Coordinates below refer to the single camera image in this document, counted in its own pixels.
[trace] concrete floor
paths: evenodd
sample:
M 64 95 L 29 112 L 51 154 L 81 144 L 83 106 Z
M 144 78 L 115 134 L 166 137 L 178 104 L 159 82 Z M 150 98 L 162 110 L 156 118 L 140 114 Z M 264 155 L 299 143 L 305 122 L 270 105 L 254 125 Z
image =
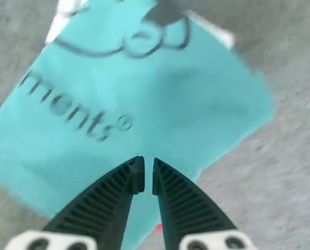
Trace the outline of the concrete floor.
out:
M 0 0 L 0 105 L 43 47 L 57 0 Z M 198 184 L 260 249 L 310 250 L 310 0 L 180 0 L 237 34 L 273 84 L 275 119 L 204 171 Z M 0 189 L 0 249 L 46 222 Z M 164 249 L 160 233 L 140 249 Z

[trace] black printed outline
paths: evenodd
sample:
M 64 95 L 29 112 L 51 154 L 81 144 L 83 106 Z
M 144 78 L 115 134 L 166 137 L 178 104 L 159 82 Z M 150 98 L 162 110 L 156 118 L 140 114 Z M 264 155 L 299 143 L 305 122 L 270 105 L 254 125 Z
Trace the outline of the black printed outline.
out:
M 166 27 L 159 27 L 160 29 L 160 39 L 158 41 L 158 44 L 155 45 L 150 51 L 143 53 L 143 54 L 137 54 L 137 53 L 133 53 L 131 49 L 129 49 L 127 42 L 126 42 L 126 38 L 123 37 L 122 39 L 122 45 L 117 48 L 117 49 L 113 49 L 111 51 L 90 51 L 87 49 L 82 49 L 79 46 L 73 45 L 63 39 L 60 39 L 59 37 L 57 37 L 53 42 L 64 48 L 67 49 L 77 55 L 80 56 L 86 56 L 86 57 L 91 57 L 91 58 L 103 58 L 103 57 L 108 57 L 114 54 L 117 54 L 119 52 L 125 52 L 127 56 L 129 56 L 130 58 L 135 58 L 135 59 L 142 59 L 145 57 L 148 57 L 150 55 L 152 55 L 153 53 L 155 53 L 156 51 L 158 51 L 160 48 L 166 48 L 166 49 L 174 49 L 174 50 L 183 50 L 185 49 L 189 42 L 190 42 L 190 37 L 191 37 L 191 27 L 190 27 L 190 20 L 188 17 L 184 16 L 183 18 L 183 22 L 184 22 L 184 40 L 181 44 L 179 45 L 172 45 L 172 44 L 167 44 L 165 43 L 165 37 L 166 37 Z

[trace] turquoise fabric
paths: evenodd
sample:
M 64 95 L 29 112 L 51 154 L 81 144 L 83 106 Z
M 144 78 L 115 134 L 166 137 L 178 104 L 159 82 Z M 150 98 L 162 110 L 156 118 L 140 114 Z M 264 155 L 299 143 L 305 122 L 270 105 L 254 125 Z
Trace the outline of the turquoise fabric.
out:
M 93 0 L 1 107 L 0 185 L 51 218 L 142 155 L 146 189 L 132 202 L 122 247 L 135 249 L 160 220 L 155 157 L 195 181 L 272 115 L 262 78 L 172 6 Z

